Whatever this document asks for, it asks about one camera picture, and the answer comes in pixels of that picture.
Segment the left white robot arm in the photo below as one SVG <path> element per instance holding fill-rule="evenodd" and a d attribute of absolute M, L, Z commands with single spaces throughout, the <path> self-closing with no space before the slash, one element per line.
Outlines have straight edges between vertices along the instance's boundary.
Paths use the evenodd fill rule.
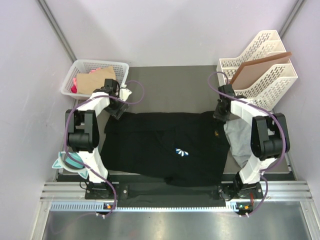
<path fill-rule="evenodd" d="M 105 79 L 104 86 L 94 90 L 91 96 L 65 113 L 66 147 L 73 151 L 68 157 L 81 165 L 76 172 L 84 175 L 96 186 L 96 192 L 102 198 L 109 198 L 114 187 L 106 180 L 108 170 L 104 167 L 100 153 L 100 132 L 97 117 L 106 111 L 111 117 L 119 120 L 130 106 L 126 100 L 132 94 L 127 86 L 116 80 Z"/>

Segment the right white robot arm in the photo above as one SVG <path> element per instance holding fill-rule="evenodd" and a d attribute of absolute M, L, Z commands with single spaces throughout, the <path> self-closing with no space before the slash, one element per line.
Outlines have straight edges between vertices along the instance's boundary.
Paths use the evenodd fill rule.
<path fill-rule="evenodd" d="M 230 84 L 220 86 L 217 92 L 220 99 L 213 117 L 224 124 L 231 154 L 241 166 L 233 192 L 245 198 L 252 191 L 251 185 L 290 150 L 286 117 L 236 96 Z"/>

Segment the teal cat ear headphones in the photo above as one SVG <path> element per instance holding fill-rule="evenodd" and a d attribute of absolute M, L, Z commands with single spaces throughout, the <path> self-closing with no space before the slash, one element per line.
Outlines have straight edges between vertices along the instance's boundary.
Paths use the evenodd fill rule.
<path fill-rule="evenodd" d="M 64 169 L 70 173 L 76 173 L 83 179 L 89 177 L 88 170 L 83 165 L 81 157 L 76 152 L 70 152 L 69 157 L 65 151 L 58 153 L 58 158 L 54 161 L 52 169 Z"/>

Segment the black daisy print t-shirt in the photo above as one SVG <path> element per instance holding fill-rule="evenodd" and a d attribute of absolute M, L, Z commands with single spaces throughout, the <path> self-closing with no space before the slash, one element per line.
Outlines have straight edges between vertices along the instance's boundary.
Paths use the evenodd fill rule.
<path fill-rule="evenodd" d="M 112 171 L 161 178 L 168 185 L 206 187 L 221 182 L 229 142 L 213 112 L 124 113 L 105 126 L 100 152 Z"/>

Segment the tan folded t-shirt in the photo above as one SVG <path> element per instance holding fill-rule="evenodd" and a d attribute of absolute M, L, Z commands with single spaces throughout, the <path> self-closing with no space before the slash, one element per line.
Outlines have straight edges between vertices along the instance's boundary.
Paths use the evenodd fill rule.
<path fill-rule="evenodd" d="M 94 90 L 105 85 L 105 79 L 116 80 L 116 74 L 112 66 L 97 68 L 90 73 L 78 73 L 76 79 L 77 94 L 91 95 Z"/>

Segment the grey t-shirt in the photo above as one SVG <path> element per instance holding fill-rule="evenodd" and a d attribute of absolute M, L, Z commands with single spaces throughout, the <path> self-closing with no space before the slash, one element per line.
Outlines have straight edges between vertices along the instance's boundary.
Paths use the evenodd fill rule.
<path fill-rule="evenodd" d="M 243 119 L 238 118 L 226 122 L 223 127 L 230 145 L 231 155 L 242 168 L 252 154 L 251 126 Z"/>

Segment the brown cardboard sheet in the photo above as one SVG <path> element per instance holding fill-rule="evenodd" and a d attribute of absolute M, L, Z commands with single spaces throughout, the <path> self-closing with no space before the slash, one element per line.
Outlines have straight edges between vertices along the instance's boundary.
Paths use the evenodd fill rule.
<path fill-rule="evenodd" d="M 229 83 L 234 90 L 245 90 L 253 85 L 273 65 L 286 64 L 291 56 L 291 52 L 282 52 L 243 62 Z"/>

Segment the white plastic laundry basket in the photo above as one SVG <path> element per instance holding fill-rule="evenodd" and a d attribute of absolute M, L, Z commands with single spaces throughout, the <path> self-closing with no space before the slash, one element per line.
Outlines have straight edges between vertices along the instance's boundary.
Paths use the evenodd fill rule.
<path fill-rule="evenodd" d="M 76 100 L 87 100 L 90 95 L 73 93 L 72 87 L 74 86 L 74 78 L 79 73 L 88 74 L 92 70 L 98 68 L 113 67 L 116 80 L 121 86 L 125 85 L 130 66 L 124 62 L 106 61 L 106 60 L 93 60 L 93 59 L 78 59 L 70 67 L 63 83 L 60 92 L 65 96 L 70 96 Z"/>

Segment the cream perforated file organizer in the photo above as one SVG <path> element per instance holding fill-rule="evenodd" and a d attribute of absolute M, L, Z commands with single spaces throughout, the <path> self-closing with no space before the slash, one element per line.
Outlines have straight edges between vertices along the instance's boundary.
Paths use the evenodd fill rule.
<path fill-rule="evenodd" d="M 260 31 L 246 49 L 235 58 L 221 58 L 216 70 L 220 86 L 230 84 L 238 67 L 247 61 L 287 52 L 276 30 Z M 290 59 L 286 64 L 275 64 L 247 89 L 234 90 L 254 105 L 271 111 L 298 78 Z"/>

